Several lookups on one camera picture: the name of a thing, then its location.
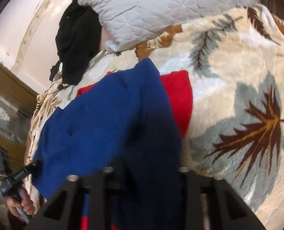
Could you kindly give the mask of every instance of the white wall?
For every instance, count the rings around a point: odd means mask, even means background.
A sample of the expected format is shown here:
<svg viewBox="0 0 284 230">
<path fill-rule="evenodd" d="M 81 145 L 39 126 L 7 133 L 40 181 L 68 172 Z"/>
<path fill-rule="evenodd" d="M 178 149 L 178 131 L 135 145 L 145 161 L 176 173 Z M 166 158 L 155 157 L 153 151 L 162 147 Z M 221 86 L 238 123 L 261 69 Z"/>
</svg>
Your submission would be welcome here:
<svg viewBox="0 0 284 230">
<path fill-rule="evenodd" d="M 0 62 L 11 69 L 25 32 L 44 0 L 11 0 L 0 14 Z"/>
</svg>

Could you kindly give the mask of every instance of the pillow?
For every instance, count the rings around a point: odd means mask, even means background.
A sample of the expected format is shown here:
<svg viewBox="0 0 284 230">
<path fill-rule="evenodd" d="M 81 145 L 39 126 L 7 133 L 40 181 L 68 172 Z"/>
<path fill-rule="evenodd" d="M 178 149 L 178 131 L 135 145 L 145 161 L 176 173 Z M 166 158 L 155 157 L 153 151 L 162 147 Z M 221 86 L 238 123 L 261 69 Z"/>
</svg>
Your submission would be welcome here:
<svg viewBox="0 0 284 230">
<path fill-rule="evenodd" d="M 106 50 L 118 52 L 158 36 L 164 28 L 259 0 L 78 0 L 98 13 L 100 24 L 115 38 Z"/>
</svg>

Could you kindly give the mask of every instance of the blue sweater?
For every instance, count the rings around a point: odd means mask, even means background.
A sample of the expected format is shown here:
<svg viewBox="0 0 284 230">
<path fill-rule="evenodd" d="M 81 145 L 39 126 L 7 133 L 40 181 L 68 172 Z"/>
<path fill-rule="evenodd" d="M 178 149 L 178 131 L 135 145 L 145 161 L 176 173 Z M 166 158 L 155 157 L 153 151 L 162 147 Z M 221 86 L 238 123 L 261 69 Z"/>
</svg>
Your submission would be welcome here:
<svg viewBox="0 0 284 230">
<path fill-rule="evenodd" d="M 181 138 L 159 72 L 150 59 L 104 77 L 46 121 L 33 184 L 46 198 L 67 175 L 80 177 L 124 157 L 135 196 L 113 199 L 119 230 L 175 230 L 180 211 Z"/>
</svg>

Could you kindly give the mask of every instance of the black fabric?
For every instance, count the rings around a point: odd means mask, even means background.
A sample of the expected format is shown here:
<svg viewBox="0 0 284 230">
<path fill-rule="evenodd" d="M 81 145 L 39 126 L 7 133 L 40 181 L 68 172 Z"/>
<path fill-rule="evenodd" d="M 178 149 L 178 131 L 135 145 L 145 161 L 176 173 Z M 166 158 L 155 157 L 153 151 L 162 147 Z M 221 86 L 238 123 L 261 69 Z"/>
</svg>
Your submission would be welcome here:
<svg viewBox="0 0 284 230">
<path fill-rule="evenodd" d="M 56 36 L 62 82 L 77 85 L 89 61 L 99 52 L 101 25 L 91 7 L 80 6 L 77 0 L 65 10 Z"/>
<path fill-rule="evenodd" d="M 49 76 L 49 80 L 53 81 L 56 73 L 59 71 L 59 67 L 60 67 L 61 61 L 59 60 L 54 66 L 52 66 L 52 68 L 50 69 L 50 76 Z"/>
<path fill-rule="evenodd" d="M 10 222 L 11 230 L 23 230 L 27 225 L 25 222 L 20 221 L 16 216 L 11 214 L 10 211 L 7 212 L 7 216 Z"/>
</svg>

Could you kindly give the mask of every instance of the hand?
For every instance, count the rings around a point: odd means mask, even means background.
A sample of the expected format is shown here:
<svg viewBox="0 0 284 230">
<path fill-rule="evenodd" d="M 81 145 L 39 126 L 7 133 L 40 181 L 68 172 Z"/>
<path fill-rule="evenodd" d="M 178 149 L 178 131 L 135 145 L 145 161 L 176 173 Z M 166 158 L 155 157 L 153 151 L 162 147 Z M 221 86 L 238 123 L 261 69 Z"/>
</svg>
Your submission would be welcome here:
<svg viewBox="0 0 284 230">
<path fill-rule="evenodd" d="M 30 199 L 30 196 L 28 195 L 28 192 L 26 189 L 23 188 L 22 192 L 22 203 L 20 204 L 17 200 L 8 198 L 7 199 L 7 206 L 9 208 L 9 211 L 14 216 L 18 217 L 21 221 L 24 221 L 23 218 L 20 216 L 16 208 L 23 208 L 23 210 L 26 212 L 26 214 L 34 214 L 35 207 L 33 205 L 33 201 Z"/>
</svg>

